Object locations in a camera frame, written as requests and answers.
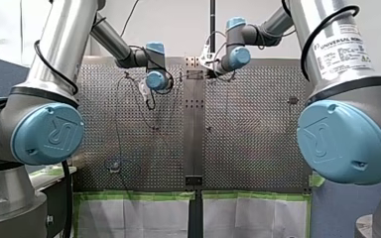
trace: label sticker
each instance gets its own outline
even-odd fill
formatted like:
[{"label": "label sticker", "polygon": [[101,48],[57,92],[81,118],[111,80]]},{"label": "label sticker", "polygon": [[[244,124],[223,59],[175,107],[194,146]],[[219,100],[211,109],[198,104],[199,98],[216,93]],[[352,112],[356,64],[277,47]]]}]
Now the label sticker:
[{"label": "label sticker", "polygon": [[335,79],[341,72],[349,69],[373,69],[357,27],[343,24],[339,28],[339,34],[314,43],[317,65],[323,79]]}]

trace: white wall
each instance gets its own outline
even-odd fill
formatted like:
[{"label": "white wall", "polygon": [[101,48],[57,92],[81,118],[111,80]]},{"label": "white wall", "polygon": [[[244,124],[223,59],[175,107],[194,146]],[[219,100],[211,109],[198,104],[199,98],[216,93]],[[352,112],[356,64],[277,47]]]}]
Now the white wall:
[{"label": "white wall", "polygon": [[[101,13],[120,33],[135,0],[107,0]],[[361,7],[356,20],[372,56],[381,72],[381,0],[349,0]],[[217,0],[217,30],[224,31],[226,21],[242,16],[250,23],[261,24],[280,7],[281,0]],[[165,44],[168,57],[199,56],[209,32],[208,0],[141,0],[128,25],[124,40],[130,45],[144,46],[150,41]],[[93,42],[93,55],[108,56]],[[298,59],[301,51],[292,35],[276,48],[259,51],[251,48],[254,58]]]}]

